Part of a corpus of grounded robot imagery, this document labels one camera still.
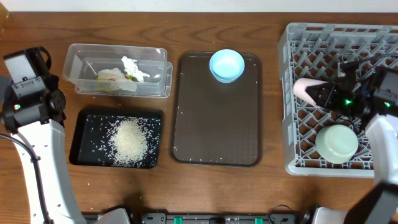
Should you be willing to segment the pink plastic cup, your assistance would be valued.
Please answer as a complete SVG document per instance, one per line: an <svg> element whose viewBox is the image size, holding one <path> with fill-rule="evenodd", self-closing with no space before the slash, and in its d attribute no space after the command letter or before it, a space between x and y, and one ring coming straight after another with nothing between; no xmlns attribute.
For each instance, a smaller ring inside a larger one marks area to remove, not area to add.
<svg viewBox="0 0 398 224"><path fill-rule="evenodd" d="M321 81L321 80L314 80L314 79L310 79L310 78L299 78L294 83L294 86L293 86L294 95L299 97L304 102L317 108L318 107L317 104L315 103L314 99L306 92L306 89L309 86L316 86L316 85L321 85L324 83L325 83L325 81Z"/></svg>

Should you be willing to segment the mint green bowl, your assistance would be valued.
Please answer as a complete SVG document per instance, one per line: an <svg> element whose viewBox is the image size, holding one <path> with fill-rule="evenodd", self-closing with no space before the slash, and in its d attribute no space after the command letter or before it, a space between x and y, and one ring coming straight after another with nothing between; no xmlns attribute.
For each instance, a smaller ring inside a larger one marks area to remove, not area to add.
<svg viewBox="0 0 398 224"><path fill-rule="evenodd" d="M358 150L358 137L352 129L342 124L319 130L315 148L326 161L334 164L348 162Z"/></svg>

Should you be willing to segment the white rice pile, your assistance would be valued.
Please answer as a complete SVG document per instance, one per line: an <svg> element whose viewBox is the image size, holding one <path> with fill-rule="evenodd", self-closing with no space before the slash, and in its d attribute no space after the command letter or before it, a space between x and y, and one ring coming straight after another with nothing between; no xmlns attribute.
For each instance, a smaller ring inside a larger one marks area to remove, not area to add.
<svg viewBox="0 0 398 224"><path fill-rule="evenodd" d="M79 160L98 166L151 169L157 163L160 118L89 115Z"/></svg>

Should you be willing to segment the light blue small bowl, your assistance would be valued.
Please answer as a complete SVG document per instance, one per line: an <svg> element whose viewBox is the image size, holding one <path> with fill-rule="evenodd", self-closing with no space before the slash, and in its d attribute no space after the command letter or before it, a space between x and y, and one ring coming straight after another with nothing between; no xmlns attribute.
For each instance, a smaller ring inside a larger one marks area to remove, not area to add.
<svg viewBox="0 0 398 224"><path fill-rule="evenodd" d="M235 50L222 49L211 56L209 69L219 82L231 83L243 74L245 69L244 58Z"/></svg>

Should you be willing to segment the yellow green snack wrapper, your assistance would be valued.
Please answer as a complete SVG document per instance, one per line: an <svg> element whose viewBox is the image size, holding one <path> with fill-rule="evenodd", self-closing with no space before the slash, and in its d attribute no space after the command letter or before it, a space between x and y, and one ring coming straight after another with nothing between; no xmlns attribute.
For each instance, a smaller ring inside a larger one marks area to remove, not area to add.
<svg viewBox="0 0 398 224"><path fill-rule="evenodd" d="M135 80L135 78L134 77L132 77L132 76L130 76L130 75L120 75L120 74L108 74L108 73L105 73L105 74L99 74L97 77L96 77L96 80L107 80L107 81L124 81L124 82L126 82L126 81L128 81L128 80L130 80L130 81L132 81L132 82L135 82L136 80Z"/></svg>

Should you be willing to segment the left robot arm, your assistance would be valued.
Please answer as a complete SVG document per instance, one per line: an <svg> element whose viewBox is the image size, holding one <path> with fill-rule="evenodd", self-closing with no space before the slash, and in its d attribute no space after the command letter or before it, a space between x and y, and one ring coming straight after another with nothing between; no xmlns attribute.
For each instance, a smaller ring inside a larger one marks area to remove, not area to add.
<svg viewBox="0 0 398 224"><path fill-rule="evenodd" d="M31 223L130 223L125 208L86 219L73 193L65 157L65 97L42 77L10 82L1 113L19 154L29 198Z"/></svg>

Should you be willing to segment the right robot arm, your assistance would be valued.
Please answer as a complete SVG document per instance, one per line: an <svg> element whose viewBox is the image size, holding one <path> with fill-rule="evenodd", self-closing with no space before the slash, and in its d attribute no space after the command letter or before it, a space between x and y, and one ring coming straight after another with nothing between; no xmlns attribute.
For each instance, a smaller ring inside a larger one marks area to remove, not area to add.
<svg viewBox="0 0 398 224"><path fill-rule="evenodd" d="M348 212L318 207L312 223L393 223L397 212L397 70L376 67L356 91L359 65L340 63L328 82L294 84L295 96L310 105L360 119L373 155L375 187Z"/></svg>

